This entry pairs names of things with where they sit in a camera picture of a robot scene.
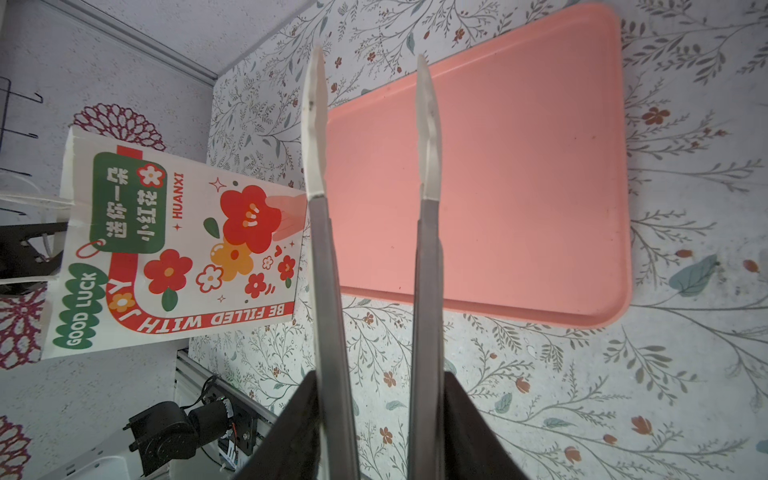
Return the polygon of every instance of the paper gift bag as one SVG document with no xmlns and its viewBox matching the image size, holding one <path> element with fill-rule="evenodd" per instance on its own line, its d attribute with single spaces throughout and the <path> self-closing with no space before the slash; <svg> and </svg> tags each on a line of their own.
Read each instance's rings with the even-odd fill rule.
<svg viewBox="0 0 768 480">
<path fill-rule="evenodd" d="M 61 196 L 43 358 L 291 319 L 304 192 L 73 127 Z"/>
</svg>

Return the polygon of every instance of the tray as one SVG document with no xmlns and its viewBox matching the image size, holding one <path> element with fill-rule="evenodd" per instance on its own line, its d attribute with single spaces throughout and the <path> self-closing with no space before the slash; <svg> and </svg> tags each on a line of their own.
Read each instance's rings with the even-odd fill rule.
<svg viewBox="0 0 768 480">
<path fill-rule="evenodd" d="M 581 329 L 618 319 L 632 293 L 618 17 L 576 5 L 430 71 L 445 308 Z M 327 191 L 350 295 L 412 303 L 415 83 L 329 113 Z"/>
</svg>

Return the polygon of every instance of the green label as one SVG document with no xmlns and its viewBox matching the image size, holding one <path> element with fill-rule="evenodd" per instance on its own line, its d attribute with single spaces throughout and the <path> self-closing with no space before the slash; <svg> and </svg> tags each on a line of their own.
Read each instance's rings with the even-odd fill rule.
<svg viewBox="0 0 768 480">
<path fill-rule="evenodd" d="M 158 164 L 97 154 L 91 211 L 94 247 L 119 253 L 160 251 L 165 244 L 167 182 L 167 172 Z"/>
<path fill-rule="evenodd" d="M 96 314 L 101 312 L 99 300 L 106 295 L 103 287 L 108 277 L 86 263 L 73 263 L 69 273 L 74 277 L 65 283 L 70 294 L 61 300 L 69 310 L 58 315 L 64 325 L 56 328 L 61 336 L 54 338 L 53 344 L 65 349 L 87 349 L 93 346 L 89 339 L 96 335 L 92 327 L 98 325 Z"/>
</svg>

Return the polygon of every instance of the black cable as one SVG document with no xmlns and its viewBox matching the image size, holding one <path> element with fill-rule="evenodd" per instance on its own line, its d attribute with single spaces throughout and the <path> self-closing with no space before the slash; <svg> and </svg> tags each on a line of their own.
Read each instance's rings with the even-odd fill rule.
<svg viewBox="0 0 768 480">
<path fill-rule="evenodd" d="M 213 374 L 213 375 L 209 376 L 209 377 L 208 377 L 208 378 L 205 380 L 205 382 L 203 382 L 203 388 L 202 388 L 202 389 L 200 389 L 200 396 L 199 396 L 199 397 L 197 397 L 197 400 L 195 400 L 195 401 L 194 401 L 194 403 L 192 403 L 192 404 L 190 404 L 190 405 L 187 405 L 187 406 L 183 406 L 183 407 L 181 407 L 181 409 L 182 409 L 182 410 L 186 410 L 186 409 L 188 409 L 188 408 L 190 408 L 190 407 L 194 407 L 195 405 L 197 405 L 197 403 L 198 403 L 200 400 L 202 400 L 202 399 L 203 399 L 203 397 L 205 396 L 205 394 L 206 394 L 206 393 L 208 393 L 208 390 L 210 390 L 210 387 L 214 386 L 214 382 L 215 382 L 215 381 L 216 381 L 216 379 L 218 379 L 218 378 L 219 378 L 219 376 L 218 376 L 218 375 L 216 375 L 216 374 Z"/>
<path fill-rule="evenodd" d="M 227 467 L 225 464 L 223 464 L 223 463 L 219 463 L 219 462 L 217 462 L 216 460 L 214 460 L 214 457 L 212 457 L 212 456 L 208 455 L 208 452 L 206 452 L 206 451 L 205 451 L 205 449 L 204 449 L 203 447 L 200 447 L 200 450 L 202 450 L 202 451 L 203 451 L 203 453 L 205 454 L 205 456 L 206 456 L 206 457 L 208 457 L 208 458 L 210 458 L 210 460 L 211 460 L 213 463 L 215 463 L 216 465 L 219 465 L 220 467 L 221 467 L 221 466 L 223 466 L 223 467 L 224 467 L 224 470 L 227 470 L 227 471 L 229 471 L 229 472 L 234 472 L 234 469 L 232 469 L 232 468 L 229 468 L 229 467 Z"/>
</svg>

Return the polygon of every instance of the speckled white surface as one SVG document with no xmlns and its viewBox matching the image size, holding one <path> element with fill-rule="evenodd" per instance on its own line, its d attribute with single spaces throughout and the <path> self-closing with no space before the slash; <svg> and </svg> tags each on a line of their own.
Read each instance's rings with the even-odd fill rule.
<svg viewBox="0 0 768 480">
<path fill-rule="evenodd" d="M 308 0 L 86 0 L 220 74 Z"/>
<path fill-rule="evenodd" d="M 174 397 L 185 340 L 85 353 L 0 369 L 0 415 L 32 439 L 24 478 L 37 478 L 95 447 L 128 419 Z"/>
<path fill-rule="evenodd" d="M 45 99 L 36 104 L 11 97 L 7 127 L 32 132 L 39 139 L 6 133 L 0 165 L 33 173 L 34 182 L 58 194 L 61 159 L 74 114 L 87 105 L 119 104 L 133 108 L 163 135 L 166 152 L 204 161 L 210 87 L 84 27 L 33 0 L 11 0 L 0 32 L 0 76 L 13 90 Z M 0 188 L 20 190 L 0 177 Z M 37 221 L 0 212 L 0 224 Z"/>
</svg>

